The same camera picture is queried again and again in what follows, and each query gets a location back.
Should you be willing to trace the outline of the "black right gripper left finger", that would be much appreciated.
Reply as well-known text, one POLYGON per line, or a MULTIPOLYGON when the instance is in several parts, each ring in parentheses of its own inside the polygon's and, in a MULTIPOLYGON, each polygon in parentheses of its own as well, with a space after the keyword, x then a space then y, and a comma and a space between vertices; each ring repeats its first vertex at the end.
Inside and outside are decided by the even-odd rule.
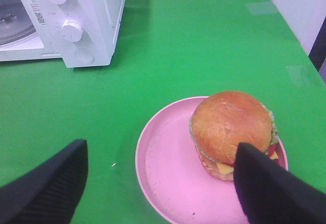
POLYGON ((1 223, 70 223, 87 178, 87 141, 76 139, 1 187, 1 223))

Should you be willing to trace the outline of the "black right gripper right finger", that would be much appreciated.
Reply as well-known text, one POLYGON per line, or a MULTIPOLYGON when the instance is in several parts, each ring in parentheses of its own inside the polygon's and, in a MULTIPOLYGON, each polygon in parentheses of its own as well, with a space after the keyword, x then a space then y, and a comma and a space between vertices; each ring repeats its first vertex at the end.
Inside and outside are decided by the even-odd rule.
POLYGON ((240 143, 234 185, 249 223, 325 223, 325 193, 248 143, 240 143))

